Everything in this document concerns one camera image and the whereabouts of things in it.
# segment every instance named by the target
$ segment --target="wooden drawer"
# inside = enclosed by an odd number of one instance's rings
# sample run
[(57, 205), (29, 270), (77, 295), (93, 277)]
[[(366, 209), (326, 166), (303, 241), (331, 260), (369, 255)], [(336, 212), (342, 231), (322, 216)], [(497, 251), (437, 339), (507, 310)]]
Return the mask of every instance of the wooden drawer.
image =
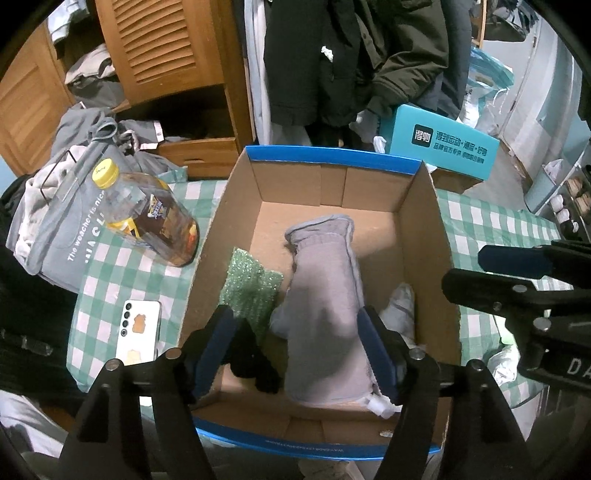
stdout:
[(234, 138), (163, 143), (158, 155), (189, 171), (190, 179), (228, 178), (238, 159)]

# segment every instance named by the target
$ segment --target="green bubble wrap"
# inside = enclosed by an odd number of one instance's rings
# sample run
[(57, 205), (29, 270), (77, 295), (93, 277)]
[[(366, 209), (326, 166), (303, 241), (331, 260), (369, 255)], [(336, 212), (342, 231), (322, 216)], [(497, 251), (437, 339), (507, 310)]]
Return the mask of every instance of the green bubble wrap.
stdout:
[(283, 274), (265, 270), (250, 253), (234, 249), (220, 304), (228, 305), (236, 317), (247, 319), (258, 345), (269, 328), (275, 295), (282, 281)]

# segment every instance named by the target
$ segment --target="green checkered tablecloth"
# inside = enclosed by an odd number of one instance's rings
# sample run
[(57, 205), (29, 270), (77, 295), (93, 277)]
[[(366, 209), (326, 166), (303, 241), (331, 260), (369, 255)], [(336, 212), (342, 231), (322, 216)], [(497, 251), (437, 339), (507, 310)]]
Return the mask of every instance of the green checkered tablecloth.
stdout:
[(159, 301), (162, 311), (158, 349), (178, 343), (200, 249), (226, 181), (173, 183), (170, 187), (199, 224), (201, 239), (196, 259), (181, 268), (164, 265), (154, 261), (153, 252), (134, 250), (103, 228), (78, 294), (68, 344), (67, 367), (83, 391), (90, 388), (103, 364), (115, 356), (126, 300)]
[[(197, 219), (200, 246), (207, 235), (225, 181), (196, 181), (171, 185), (175, 197)], [(533, 247), (559, 239), (556, 226), (529, 212), (505, 209), (464, 195), (438, 190), (437, 197), (454, 266), (481, 271), (478, 251), (487, 244)], [(72, 320), (67, 367), (87, 391), (103, 364), (115, 356), (121, 311), (125, 301), (157, 300), (162, 305), (160, 351), (176, 346), (199, 253), (182, 268), (154, 261), (153, 252), (130, 248), (120, 237), (103, 229), (89, 261)], [(553, 278), (534, 280), (539, 290), (567, 290), (570, 285)], [(460, 307), (462, 364), (470, 358), (485, 361), (501, 348), (492, 315)], [(501, 387), (511, 407), (529, 400), (542, 388), (518, 375)]]
[[(445, 190), (438, 190), (437, 198), (456, 268), (482, 271), (478, 252), (484, 245), (531, 248), (560, 239), (555, 224), (530, 212), (509, 210)], [(549, 277), (533, 282), (538, 290), (572, 288)], [(460, 341), (462, 365), (470, 358), (486, 362), (502, 348), (493, 316), (467, 307), (460, 307)], [(513, 408), (533, 398), (542, 387), (518, 374), (514, 382), (503, 385), (501, 390)]]

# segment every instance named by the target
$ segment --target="wooden louvered door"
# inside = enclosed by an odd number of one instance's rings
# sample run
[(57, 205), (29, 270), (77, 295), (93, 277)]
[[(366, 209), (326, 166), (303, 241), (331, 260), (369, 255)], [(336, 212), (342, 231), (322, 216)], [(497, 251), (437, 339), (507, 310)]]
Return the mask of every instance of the wooden louvered door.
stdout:
[(39, 26), (0, 82), (0, 155), (16, 175), (47, 163), (60, 118), (73, 104), (48, 36)]
[(100, 0), (96, 9), (130, 105), (223, 83), (209, 0)]

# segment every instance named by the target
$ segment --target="yellow bottle cap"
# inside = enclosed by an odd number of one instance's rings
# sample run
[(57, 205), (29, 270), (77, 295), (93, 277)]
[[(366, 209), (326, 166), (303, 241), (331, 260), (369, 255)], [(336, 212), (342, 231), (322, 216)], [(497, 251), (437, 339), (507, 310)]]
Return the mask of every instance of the yellow bottle cap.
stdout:
[(92, 181), (100, 189), (107, 189), (115, 183), (119, 177), (119, 167), (110, 158), (101, 161), (92, 172)]

